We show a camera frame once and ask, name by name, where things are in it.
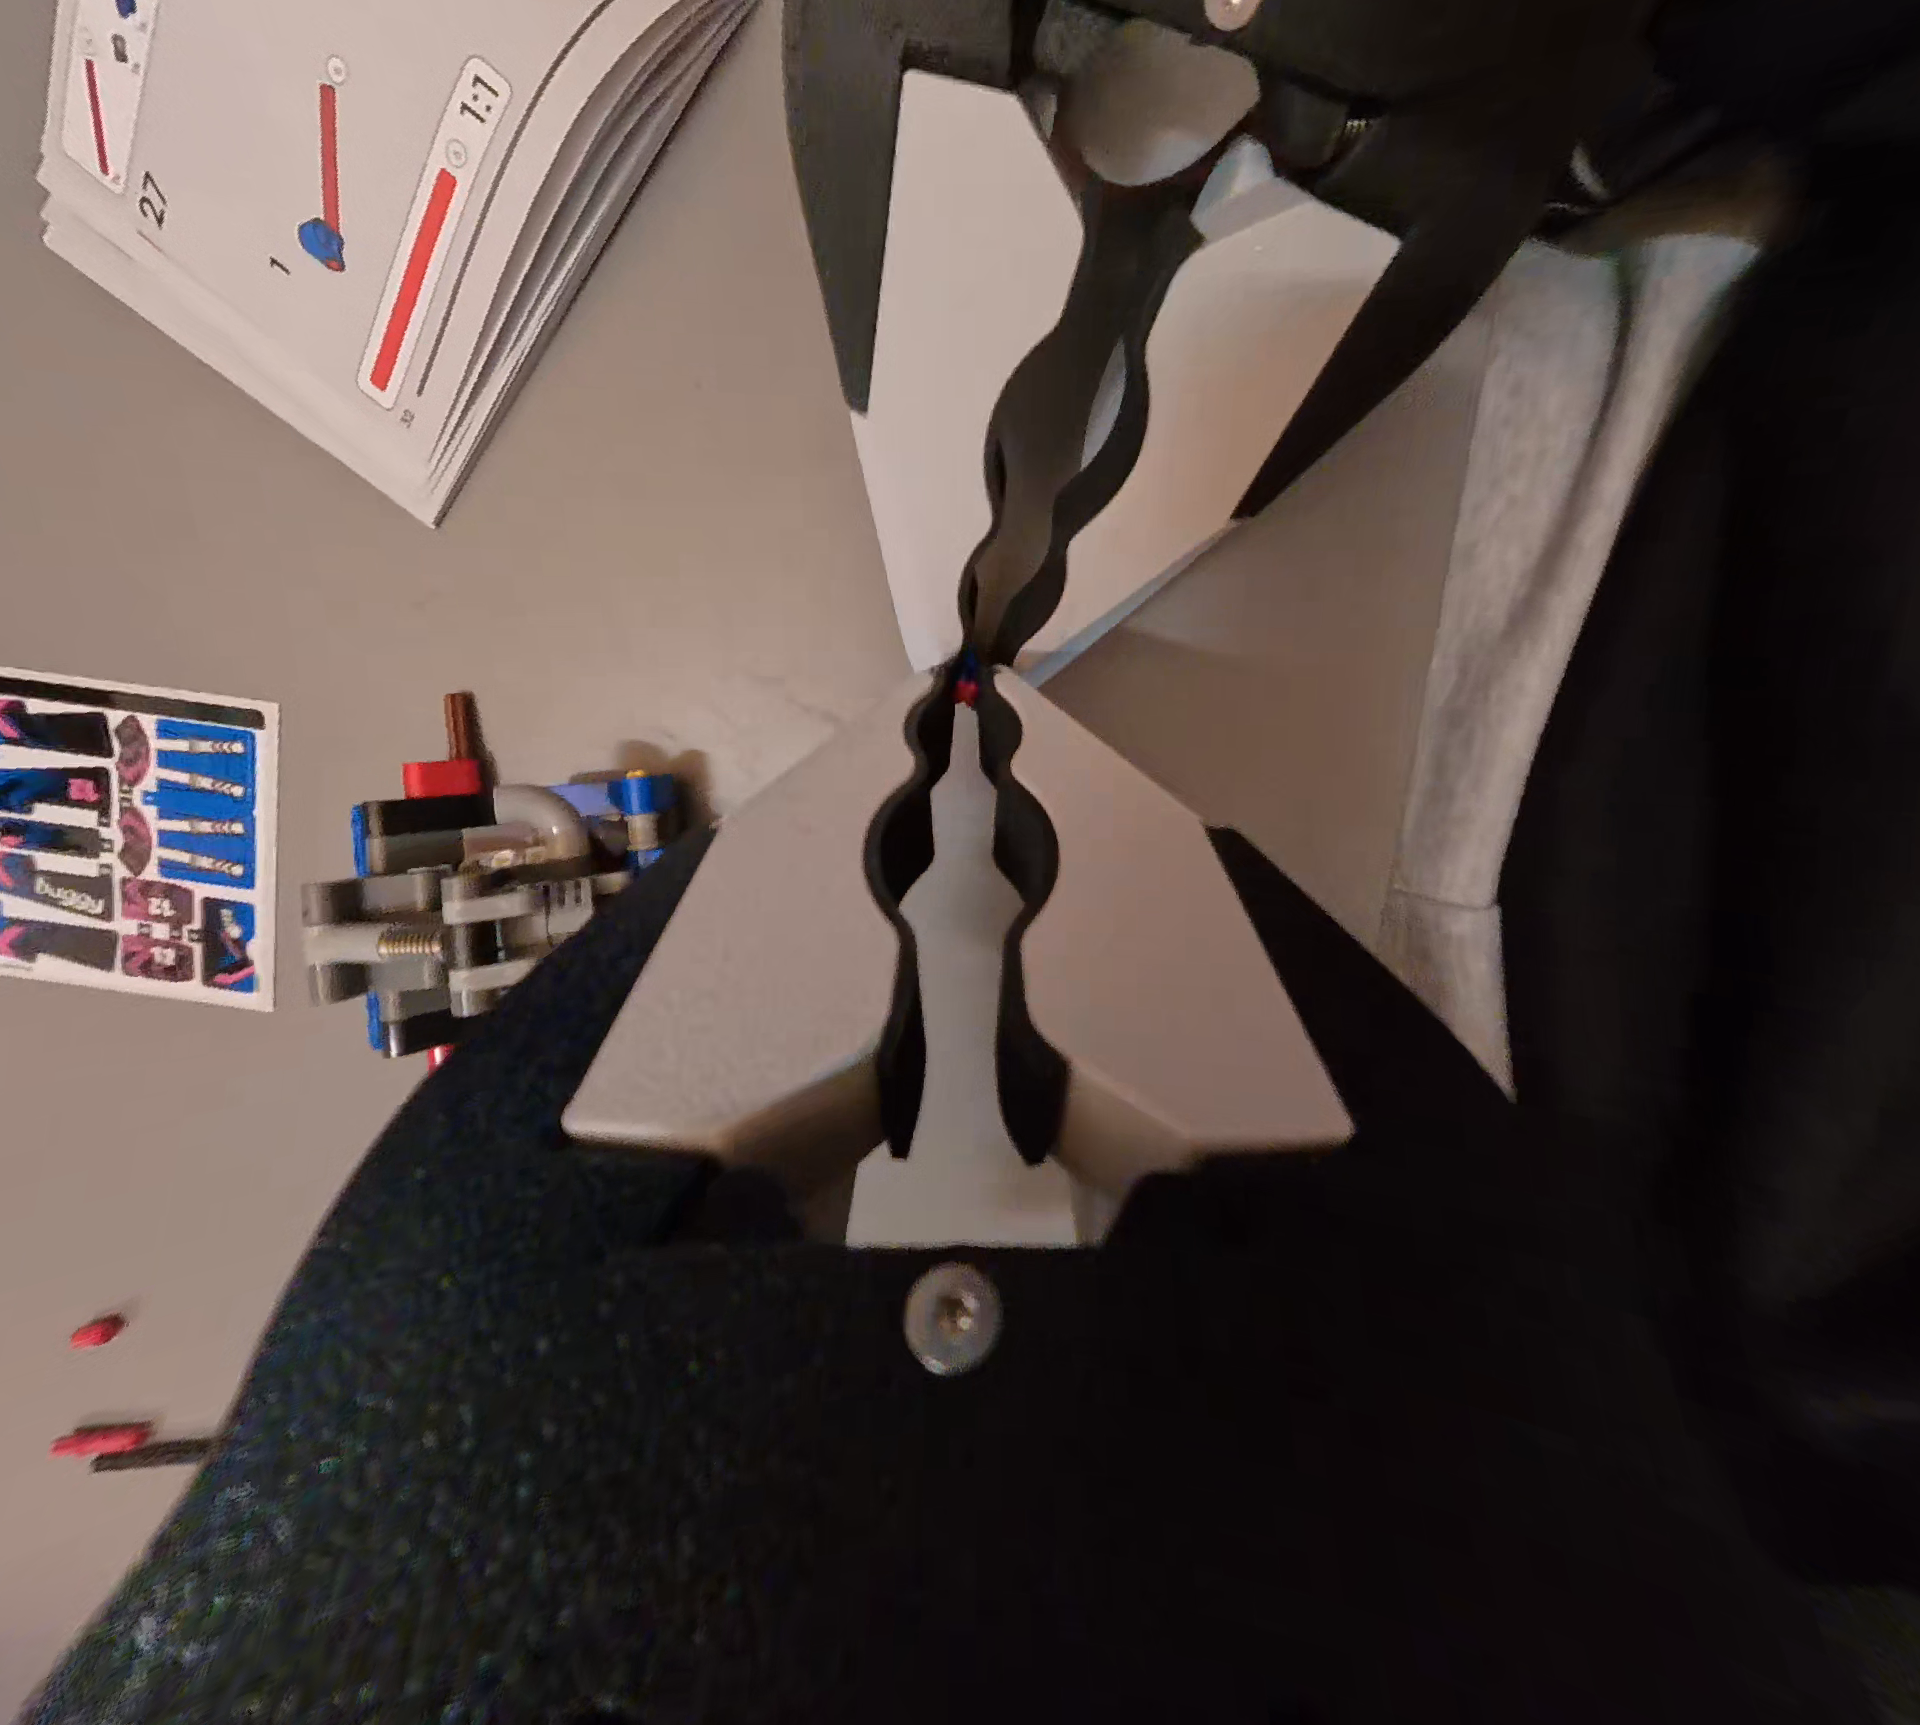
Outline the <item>lego instruction booklet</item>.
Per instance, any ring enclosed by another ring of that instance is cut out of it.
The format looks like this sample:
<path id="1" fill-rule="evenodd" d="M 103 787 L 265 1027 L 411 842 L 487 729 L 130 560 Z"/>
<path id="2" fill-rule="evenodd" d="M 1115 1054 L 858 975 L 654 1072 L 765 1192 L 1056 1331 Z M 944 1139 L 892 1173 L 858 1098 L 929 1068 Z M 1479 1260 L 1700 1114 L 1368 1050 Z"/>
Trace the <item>lego instruction booklet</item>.
<path id="1" fill-rule="evenodd" d="M 438 525 L 755 0 L 55 0 L 41 243 Z"/>

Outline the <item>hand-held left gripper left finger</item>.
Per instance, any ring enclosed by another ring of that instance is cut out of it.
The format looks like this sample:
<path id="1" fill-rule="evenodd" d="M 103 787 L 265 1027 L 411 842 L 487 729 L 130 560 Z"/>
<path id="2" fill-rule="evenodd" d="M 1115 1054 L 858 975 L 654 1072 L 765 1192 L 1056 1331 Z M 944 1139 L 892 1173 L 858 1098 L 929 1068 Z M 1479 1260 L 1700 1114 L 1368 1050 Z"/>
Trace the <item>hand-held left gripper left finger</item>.
<path id="1" fill-rule="evenodd" d="M 858 1170 L 925 1098 L 917 935 L 959 676 L 912 676 L 750 806 L 688 873 L 563 1134 L 770 1173 L 805 1235 L 848 1229 Z"/>

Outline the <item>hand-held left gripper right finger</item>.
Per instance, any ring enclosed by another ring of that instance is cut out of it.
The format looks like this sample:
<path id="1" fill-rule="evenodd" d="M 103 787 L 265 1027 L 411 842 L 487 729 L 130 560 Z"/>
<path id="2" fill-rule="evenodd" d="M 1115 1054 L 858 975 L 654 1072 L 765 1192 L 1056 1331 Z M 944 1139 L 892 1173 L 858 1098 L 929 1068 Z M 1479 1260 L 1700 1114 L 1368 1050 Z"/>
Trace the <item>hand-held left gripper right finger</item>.
<path id="1" fill-rule="evenodd" d="M 1019 892 L 992 1091 L 1019 1162 L 1070 1173 L 1074 1235 L 1147 1173 L 1349 1141 L 1216 828 L 1019 676 L 984 676 L 978 718 Z"/>

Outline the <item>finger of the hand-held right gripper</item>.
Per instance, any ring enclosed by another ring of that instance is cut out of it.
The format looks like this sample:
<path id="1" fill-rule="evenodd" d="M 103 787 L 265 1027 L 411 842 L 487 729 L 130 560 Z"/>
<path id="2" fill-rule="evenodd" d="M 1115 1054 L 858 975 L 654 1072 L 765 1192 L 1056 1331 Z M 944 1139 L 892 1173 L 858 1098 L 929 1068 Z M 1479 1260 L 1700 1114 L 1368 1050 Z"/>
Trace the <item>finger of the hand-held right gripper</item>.
<path id="1" fill-rule="evenodd" d="M 1393 252 L 1262 146 L 1088 172 L 1070 302 L 987 412 L 984 664 L 1056 676 L 1207 553 Z"/>
<path id="2" fill-rule="evenodd" d="M 987 533 L 992 395 L 1056 325 L 1079 218 L 1013 92 L 906 74 L 858 467 L 906 670 L 962 644 L 959 580 Z"/>

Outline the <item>grey and blue lego assembly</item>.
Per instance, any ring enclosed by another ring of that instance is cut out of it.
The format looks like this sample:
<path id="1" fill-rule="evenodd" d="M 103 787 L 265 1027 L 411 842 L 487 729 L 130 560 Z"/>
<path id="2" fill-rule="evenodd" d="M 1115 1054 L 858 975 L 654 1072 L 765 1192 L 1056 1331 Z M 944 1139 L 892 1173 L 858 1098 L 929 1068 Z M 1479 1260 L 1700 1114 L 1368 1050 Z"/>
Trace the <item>grey and blue lego assembly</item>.
<path id="1" fill-rule="evenodd" d="M 353 873 L 299 886 L 311 1008 L 365 1008 L 373 1054 L 438 1068 L 705 816 L 703 776 L 703 753 L 639 742 L 611 769 L 509 779 L 476 691 L 447 691 L 447 753 L 353 815 Z"/>

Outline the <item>lego sticker sheet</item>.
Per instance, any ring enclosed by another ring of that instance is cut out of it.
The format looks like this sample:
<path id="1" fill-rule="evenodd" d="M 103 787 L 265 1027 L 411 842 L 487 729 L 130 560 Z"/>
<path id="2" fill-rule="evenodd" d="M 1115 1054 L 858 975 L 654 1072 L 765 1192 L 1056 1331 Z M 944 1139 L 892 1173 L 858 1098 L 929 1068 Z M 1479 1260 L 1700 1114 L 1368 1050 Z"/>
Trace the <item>lego sticker sheet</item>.
<path id="1" fill-rule="evenodd" d="M 276 1008 L 282 708 L 0 670 L 0 975 Z"/>

